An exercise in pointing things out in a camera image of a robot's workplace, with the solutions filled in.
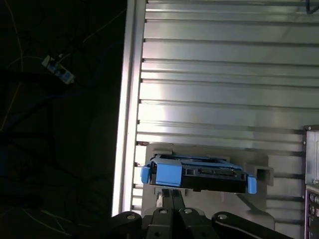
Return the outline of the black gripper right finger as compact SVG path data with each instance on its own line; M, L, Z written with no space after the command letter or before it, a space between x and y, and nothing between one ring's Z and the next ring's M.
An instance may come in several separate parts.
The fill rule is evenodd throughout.
M173 189L172 200L186 235L191 239L288 239L289 236L228 212L218 212L209 220L187 208L182 194Z

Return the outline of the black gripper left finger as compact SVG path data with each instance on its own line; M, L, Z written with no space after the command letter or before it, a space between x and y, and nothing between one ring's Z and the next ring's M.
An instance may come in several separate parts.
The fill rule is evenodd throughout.
M122 212L99 229L100 239L170 239L174 217L174 190L162 189L161 207L143 217L132 211Z

